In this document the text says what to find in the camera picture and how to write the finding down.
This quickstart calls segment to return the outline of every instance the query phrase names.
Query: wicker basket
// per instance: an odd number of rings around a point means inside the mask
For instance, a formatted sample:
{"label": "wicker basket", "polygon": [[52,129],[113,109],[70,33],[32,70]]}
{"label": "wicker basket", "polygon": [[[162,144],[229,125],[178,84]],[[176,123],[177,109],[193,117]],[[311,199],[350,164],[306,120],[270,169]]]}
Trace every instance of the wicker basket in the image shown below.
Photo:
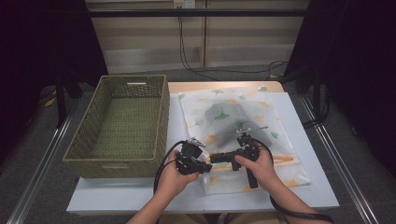
{"label": "wicker basket", "polygon": [[166,76],[101,77],[64,162],[86,178],[155,176],[169,98]]}

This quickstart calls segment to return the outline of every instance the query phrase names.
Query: white table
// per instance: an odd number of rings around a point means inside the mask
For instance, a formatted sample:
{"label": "white table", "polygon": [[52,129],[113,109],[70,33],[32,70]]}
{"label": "white table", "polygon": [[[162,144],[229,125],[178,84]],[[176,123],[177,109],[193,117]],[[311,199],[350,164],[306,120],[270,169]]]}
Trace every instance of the white table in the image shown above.
{"label": "white table", "polygon": [[[270,92],[274,107],[296,153],[312,182],[291,188],[308,205],[315,208],[339,206],[326,175],[312,148],[304,128],[285,92]],[[171,94],[167,148],[188,139],[181,105]],[[67,212],[87,215],[132,214],[152,196],[153,178],[84,179],[78,181]],[[233,194],[206,195],[200,179],[189,184],[166,208],[166,213],[222,213],[273,210],[264,190]]]}

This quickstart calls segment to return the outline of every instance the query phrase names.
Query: human arm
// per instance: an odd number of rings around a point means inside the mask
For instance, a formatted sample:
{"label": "human arm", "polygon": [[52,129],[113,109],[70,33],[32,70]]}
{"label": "human arm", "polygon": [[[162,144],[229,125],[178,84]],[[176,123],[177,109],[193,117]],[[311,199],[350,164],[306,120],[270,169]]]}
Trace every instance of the human arm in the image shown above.
{"label": "human arm", "polygon": [[160,177],[158,188],[153,197],[137,212],[127,224],[155,223],[163,210],[186,186],[198,178],[198,173],[182,175],[174,162],[177,150],[168,157],[170,163],[165,166]]}
{"label": "human arm", "polygon": [[[260,157],[256,161],[251,161],[241,156],[235,156],[235,160],[251,170],[257,178],[260,186],[267,190],[278,205],[286,210],[298,213],[317,214],[313,208],[309,207],[303,200],[286,187],[277,176],[268,152],[260,147]],[[328,221],[297,218],[286,216],[290,224],[318,223],[328,224]]]}

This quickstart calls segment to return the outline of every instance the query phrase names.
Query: table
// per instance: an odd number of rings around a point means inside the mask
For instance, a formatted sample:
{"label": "table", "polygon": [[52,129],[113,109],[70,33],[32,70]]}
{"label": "table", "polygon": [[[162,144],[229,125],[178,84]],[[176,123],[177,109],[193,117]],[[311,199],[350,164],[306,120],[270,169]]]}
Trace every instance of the table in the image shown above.
{"label": "table", "polygon": [[[277,82],[179,82],[169,83],[171,106],[167,148],[175,142],[188,139],[187,128],[177,92],[206,88],[227,88],[265,85],[274,107],[290,136],[290,141],[305,165],[312,183],[292,188],[310,206],[335,207],[338,202],[329,181],[321,169],[314,149],[309,143],[301,122],[287,93]],[[67,208],[69,213],[87,215],[131,214],[138,211],[152,196],[153,178],[81,178]],[[234,194],[206,195],[200,180],[189,184],[165,209],[166,213],[221,213],[273,210],[269,195],[264,190]]]}

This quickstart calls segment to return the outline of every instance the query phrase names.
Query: person's left hand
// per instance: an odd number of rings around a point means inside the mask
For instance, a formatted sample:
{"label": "person's left hand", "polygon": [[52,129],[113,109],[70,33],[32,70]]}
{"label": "person's left hand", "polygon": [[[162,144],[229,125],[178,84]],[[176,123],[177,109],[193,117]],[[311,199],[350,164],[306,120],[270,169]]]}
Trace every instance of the person's left hand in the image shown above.
{"label": "person's left hand", "polygon": [[158,188],[155,194],[167,195],[170,200],[173,200],[190,182],[195,181],[198,178],[198,173],[191,175],[182,175],[176,168],[176,153],[177,150],[173,150],[168,157],[168,161],[171,161],[163,169]]}

